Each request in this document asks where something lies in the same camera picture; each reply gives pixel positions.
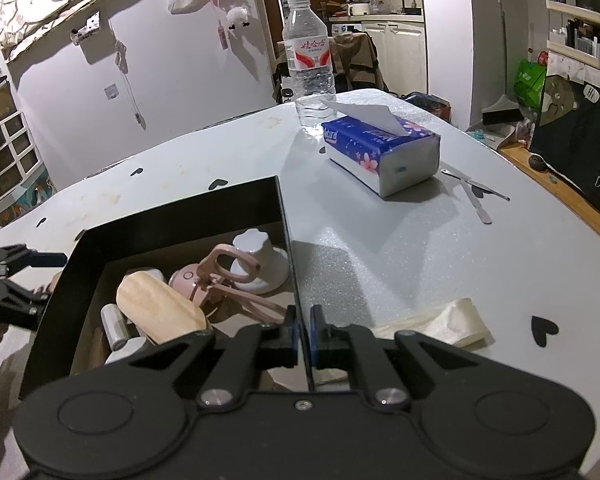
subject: black sign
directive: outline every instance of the black sign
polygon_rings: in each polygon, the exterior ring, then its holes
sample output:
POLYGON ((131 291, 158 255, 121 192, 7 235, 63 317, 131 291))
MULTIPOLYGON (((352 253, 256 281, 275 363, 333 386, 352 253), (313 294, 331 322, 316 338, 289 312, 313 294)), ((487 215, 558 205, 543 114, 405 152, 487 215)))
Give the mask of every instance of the black sign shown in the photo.
POLYGON ((600 211, 600 88, 552 75, 544 99, 530 150, 600 211))

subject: tissue box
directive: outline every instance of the tissue box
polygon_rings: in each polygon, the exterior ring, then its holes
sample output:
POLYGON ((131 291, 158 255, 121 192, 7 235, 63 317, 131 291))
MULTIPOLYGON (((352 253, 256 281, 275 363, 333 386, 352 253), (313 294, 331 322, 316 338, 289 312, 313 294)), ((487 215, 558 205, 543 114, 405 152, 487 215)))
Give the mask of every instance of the tissue box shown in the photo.
POLYGON ((395 118, 404 135, 349 116, 322 124, 329 158, 382 198, 429 178, 440 164, 440 136, 395 118))

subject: kitchen counter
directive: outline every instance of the kitchen counter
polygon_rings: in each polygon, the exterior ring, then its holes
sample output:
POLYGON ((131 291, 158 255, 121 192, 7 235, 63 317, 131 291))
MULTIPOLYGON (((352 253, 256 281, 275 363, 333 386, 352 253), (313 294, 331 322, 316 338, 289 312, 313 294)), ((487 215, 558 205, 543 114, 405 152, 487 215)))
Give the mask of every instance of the kitchen counter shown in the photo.
POLYGON ((366 16, 343 16, 340 18, 329 18, 329 21, 331 23, 358 23, 374 21, 424 23, 424 16, 410 14, 367 14, 366 16))
MULTIPOLYGON (((486 195, 493 224, 484 225, 459 180, 441 173, 381 200, 320 153, 323 140, 300 130, 288 103, 177 137, 77 182, 2 228, 0 246, 71 254, 83 229, 206 193, 218 178, 233 186, 277 175, 305 319, 320 303, 330 322, 380 326, 471 298, 492 336, 475 352, 588 401, 597 427, 587 472, 600 458, 600 237, 502 156, 439 118, 378 90, 338 101, 385 104, 437 132, 446 165, 510 202, 486 195), (560 328, 545 348, 534 342, 532 316, 560 328)), ((36 288, 56 271, 28 268, 14 281, 36 288)), ((27 470, 10 427, 33 338, 10 327, 0 345, 0 479, 27 470)))

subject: white cabinet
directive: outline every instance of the white cabinet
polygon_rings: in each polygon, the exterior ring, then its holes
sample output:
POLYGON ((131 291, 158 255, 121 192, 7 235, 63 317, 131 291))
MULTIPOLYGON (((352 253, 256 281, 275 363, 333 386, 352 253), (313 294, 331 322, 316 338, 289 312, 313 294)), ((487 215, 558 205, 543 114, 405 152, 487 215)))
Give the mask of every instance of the white cabinet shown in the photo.
POLYGON ((365 22, 378 51, 382 78, 391 92, 427 93, 427 44, 424 23, 365 22))

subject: wooden counter edge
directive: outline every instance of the wooden counter edge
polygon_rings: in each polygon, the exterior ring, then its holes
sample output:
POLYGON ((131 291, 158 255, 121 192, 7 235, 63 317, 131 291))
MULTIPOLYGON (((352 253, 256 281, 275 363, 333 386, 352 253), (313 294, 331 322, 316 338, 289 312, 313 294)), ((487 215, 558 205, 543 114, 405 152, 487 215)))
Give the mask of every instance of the wooden counter edge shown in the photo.
POLYGON ((531 153, 526 148, 523 146, 507 146, 501 148, 498 152, 576 213, 576 215, 600 235, 600 213, 574 190, 573 187, 561 180, 560 177, 553 175, 550 171, 533 170, 528 163, 531 153), (557 182, 551 182, 551 176, 557 182))

